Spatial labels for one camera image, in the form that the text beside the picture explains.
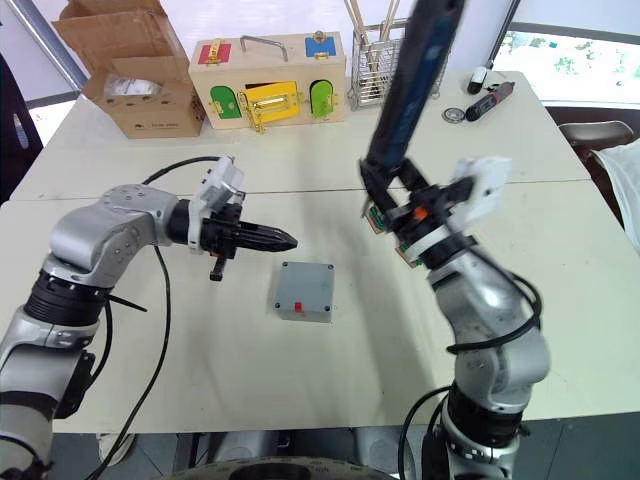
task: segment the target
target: window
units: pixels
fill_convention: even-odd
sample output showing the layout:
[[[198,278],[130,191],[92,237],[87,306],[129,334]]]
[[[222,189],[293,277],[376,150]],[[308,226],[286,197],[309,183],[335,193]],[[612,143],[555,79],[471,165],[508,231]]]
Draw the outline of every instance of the window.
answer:
[[[495,70],[519,70],[544,102],[640,106],[640,45],[508,31]]]

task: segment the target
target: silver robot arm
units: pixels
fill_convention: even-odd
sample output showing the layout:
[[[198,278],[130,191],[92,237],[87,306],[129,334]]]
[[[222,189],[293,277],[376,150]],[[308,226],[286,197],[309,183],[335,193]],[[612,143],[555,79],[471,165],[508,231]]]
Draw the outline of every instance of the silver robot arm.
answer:
[[[365,209],[369,222],[396,235],[408,263],[427,267],[456,341],[448,348],[457,355],[454,382],[423,442],[423,480],[511,478],[522,413],[549,371],[537,300],[525,297],[531,286],[518,286],[523,279],[514,280],[464,233],[496,207],[510,164],[501,157],[461,161],[452,183],[440,187],[405,159],[394,176],[409,201],[398,206],[387,192],[389,177],[361,163],[374,204]]]
[[[84,348],[135,254],[170,245],[178,198],[123,185],[63,217],[27,303],[0,344],[0,473],[49,463],[51,422],[77,410],[94,357]]]
[[[31,295],[0,343],[0,477],[45,474],[52,420],[80,406],[95,360],[85,347],[140,249],[181,243],[194,253],[208,251],[218,256],[210,278],[221,280],[238,247],[295,248],[295,239],[279,229],[240,221],[242,174],[230,158],[221,157],[208,174],[191,202],[145,185],[123,185],[54,227]]]
[[[459,254],[428,278],[456,344],[499,338],[527,321],[521,293],[472,253]],[[549,352],[535,327],[499,347],[458,353],[439,426],[423,444],[423,478],[443,477],[431,458],[438,443],[448,454],[444,478],[511,478],[522,413],[533,384],[548,371]]]

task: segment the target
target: green door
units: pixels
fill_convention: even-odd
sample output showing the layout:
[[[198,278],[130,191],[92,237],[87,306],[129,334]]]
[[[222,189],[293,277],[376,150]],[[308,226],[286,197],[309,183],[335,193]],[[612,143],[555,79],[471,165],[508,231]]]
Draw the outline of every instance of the green door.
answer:
[[[229,87],[213,87],[211,89],[211,100],[213,101],[213,108],[218,112],[222,120],[242,117],[236,96]]]
[[[326,117],[333,112],[333,85],[328,80],[316,80],[311,84],[311,113],[315,118]]]

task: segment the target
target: orange part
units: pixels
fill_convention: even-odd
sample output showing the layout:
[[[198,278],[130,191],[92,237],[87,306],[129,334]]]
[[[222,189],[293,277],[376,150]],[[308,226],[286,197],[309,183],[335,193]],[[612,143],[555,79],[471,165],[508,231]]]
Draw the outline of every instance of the orange part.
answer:
[[[429,216],[429,210],[424,207],[416,207],[413,211],[413,216],[417,221],[421,222]]]

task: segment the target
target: floor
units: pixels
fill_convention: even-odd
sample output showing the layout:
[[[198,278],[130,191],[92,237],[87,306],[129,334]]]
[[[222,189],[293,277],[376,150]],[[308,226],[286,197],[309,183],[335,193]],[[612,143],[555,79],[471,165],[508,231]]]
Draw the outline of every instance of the floor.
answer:
[[[625,480],[640,478],[637,445],[640,412],[621,415],[527,422],[531,435],[522,439],[514,478],[518,480]],[[419,448],[423,430],[410,431],[409,442]],[[352,436],[347,429],[307,430],[296,433],[298,455],[354,461]],[[171,473],[177,444],[175,434],[138,435],[120,464],[107,469],[105,480],[158,478]],[[206,441],[198,459],[206,459]],[[54,437],[55,462],[50,480],[82,479],[98,465],[94,435],[59,434]]]

